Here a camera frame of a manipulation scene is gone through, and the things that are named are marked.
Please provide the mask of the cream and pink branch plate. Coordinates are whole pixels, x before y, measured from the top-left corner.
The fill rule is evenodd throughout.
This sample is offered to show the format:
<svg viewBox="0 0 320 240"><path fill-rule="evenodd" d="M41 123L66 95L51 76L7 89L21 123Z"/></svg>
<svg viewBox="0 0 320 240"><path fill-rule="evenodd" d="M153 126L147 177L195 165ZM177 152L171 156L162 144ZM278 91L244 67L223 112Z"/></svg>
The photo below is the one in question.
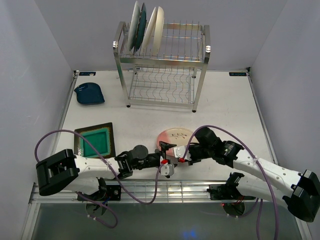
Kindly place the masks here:
<svg viewBox="0 0 320 240"><path fill-rule="evenodd" d="M160 141L175 144L179 146L186 146L190 140L191 135L193 132L186 128L169 128L162 131L156 139L157 149L160 151Z"/></svg>

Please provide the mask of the white green red rimmed plate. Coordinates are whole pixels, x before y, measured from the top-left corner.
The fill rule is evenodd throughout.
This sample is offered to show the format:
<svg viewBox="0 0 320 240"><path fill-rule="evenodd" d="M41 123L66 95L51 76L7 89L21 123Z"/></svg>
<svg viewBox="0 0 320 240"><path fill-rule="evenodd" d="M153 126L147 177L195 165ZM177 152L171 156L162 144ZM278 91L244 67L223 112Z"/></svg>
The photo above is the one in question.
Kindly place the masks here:
<svg viewBox="0 0 320 240"><path fill-rule="evenodd" d="M158 14L158 8L154 7L152 14L151 14L151 17L150 17L150 20L149 20L149 23L147 25L146 31L145 31L145 35L144 35L142 44L141 44L142 51L145 51L148 47L152 33L153 33L155 26L156 26L157 14Z"/></svg>

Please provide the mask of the dark teal blossom plate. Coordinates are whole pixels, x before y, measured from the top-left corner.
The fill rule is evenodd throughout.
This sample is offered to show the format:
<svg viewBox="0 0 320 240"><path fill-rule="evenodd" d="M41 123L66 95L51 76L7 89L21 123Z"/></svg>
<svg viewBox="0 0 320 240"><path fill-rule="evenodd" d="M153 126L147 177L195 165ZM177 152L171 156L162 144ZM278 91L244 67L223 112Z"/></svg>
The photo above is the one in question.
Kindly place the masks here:
<svg viewBox="0 0 320 240"><path fill-rule="evenodd" d="M142 46L142 42L143 42L143 38L144 38L144 34L145 34L145 29L146 29L146 24L147 24L147 9L146 9L146 4L143 3L142 7L141 7L140 19L139 19L139 24L138 24L138 28L137 28L136 41L135 41L134 51L133 51L134 54Z"/></svg>

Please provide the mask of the red and teal plate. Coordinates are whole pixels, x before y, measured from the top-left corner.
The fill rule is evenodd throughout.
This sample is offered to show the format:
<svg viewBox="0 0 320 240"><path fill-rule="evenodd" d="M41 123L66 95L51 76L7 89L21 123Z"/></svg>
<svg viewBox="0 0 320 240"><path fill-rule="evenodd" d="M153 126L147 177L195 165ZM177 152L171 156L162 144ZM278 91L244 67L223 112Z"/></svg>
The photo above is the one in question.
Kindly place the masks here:
<svg viewBox="0 0 320 240"><path fill-rule="evenodd" d="M133 8L132 18L130 22L129 32L128 32L128 40L127 40L127 50L130 52L135 45L138 24L140 20L140 5L136 0Z"/></svg>

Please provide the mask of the cream bear plate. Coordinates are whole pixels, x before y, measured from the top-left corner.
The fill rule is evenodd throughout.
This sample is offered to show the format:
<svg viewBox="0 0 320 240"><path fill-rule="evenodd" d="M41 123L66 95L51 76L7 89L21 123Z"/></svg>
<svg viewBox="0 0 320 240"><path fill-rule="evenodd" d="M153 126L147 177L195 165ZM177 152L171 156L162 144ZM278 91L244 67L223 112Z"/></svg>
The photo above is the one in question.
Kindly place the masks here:
<svg viewBox="0 0 320 240"><path fill-rule="evenodd" d="M152 56L157 56L160 51L163 28L164 28L164 21L165 21L164 10L162 7L159 6L158 10L157 10L153 45L152 45L152 50L151 50Z"/></svg>

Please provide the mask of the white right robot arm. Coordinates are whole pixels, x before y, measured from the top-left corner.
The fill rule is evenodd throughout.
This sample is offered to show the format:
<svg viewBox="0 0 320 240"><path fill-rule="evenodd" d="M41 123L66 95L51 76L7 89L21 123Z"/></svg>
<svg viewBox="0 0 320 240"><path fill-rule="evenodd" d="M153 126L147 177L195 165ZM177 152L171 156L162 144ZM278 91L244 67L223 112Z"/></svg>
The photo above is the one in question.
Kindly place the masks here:
<svg viewBox="0 0 320 240"><path fill-rule="evenodd" d="M240 195L272 201L285 206L298 219L312 223L320 209L320 180L316 173L279 166L255 154L237 137L234 141L221 140L213 125L204 125L191 135L197 143L188 141L182 159L189 165L204 159L240 170L226 182L226 194L237 199Z"/></svg>

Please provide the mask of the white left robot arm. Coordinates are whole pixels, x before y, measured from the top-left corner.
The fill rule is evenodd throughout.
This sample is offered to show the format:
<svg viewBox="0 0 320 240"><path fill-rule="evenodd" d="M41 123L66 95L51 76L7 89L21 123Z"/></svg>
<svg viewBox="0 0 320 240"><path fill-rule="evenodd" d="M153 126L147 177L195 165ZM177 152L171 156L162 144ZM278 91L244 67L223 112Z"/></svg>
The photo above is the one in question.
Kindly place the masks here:
<svg viewBox="0 0 320 240"><path fill-rule="evenodd" d="M116 157L88 158L64 149L36 165L39 194L51 196L62 190L81 192L100 200L106 195L104 179L125 179L135 170L157 168L160 175L170 177L175 166L166 159L166 153L175 144L159 142L160 149L149 153L144 145L137 145Z"/></svg>

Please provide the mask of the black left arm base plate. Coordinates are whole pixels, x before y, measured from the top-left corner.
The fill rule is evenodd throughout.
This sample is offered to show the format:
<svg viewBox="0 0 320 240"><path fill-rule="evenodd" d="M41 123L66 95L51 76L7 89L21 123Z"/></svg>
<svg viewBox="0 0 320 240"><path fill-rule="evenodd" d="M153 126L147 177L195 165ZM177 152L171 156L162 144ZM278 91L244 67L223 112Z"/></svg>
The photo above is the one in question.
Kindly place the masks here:
<svg viewBox="0 0 320 240"><path fill-rule="evenodd" d="M91 195L82 193L82 195L94 201L120 201L121 200L121 186L120 185L107 185L106 189L99 189Z"/></svg>

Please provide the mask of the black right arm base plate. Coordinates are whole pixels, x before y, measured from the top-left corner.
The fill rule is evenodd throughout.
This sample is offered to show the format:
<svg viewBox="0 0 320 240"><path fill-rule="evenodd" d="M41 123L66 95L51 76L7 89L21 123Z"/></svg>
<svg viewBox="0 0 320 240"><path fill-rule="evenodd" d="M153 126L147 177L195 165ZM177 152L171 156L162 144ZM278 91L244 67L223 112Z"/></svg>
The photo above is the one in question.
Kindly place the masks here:
<svg viewBox="0 0 320 240"><path fill-rule="evenodd" d="M228 184L210 184L206 190L211 200L255 200L256 197L242 195L235 186Z"/></svg>

